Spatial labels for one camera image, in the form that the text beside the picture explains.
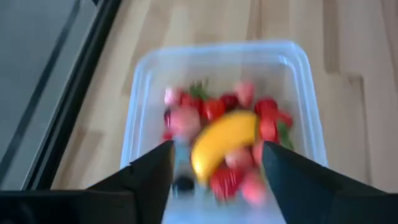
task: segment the plastic container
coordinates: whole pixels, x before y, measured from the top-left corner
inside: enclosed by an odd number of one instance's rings
[[[295,150],[327,166],[322,126],[308,58],[290,41],[251,42],[161,49],[137,65],[124,135],[121,168],[160,143],[164,130],[164,91],[209,79],[208,91],[218,96],[238,80],[253,80],[256,97],[269,95],[288,111],[295,124],[290,134]],[[170,198],[164,223],[284,223],[269,194],[264,208],[253,209],[238,197],[218,206],[196,190],[192,197]]]

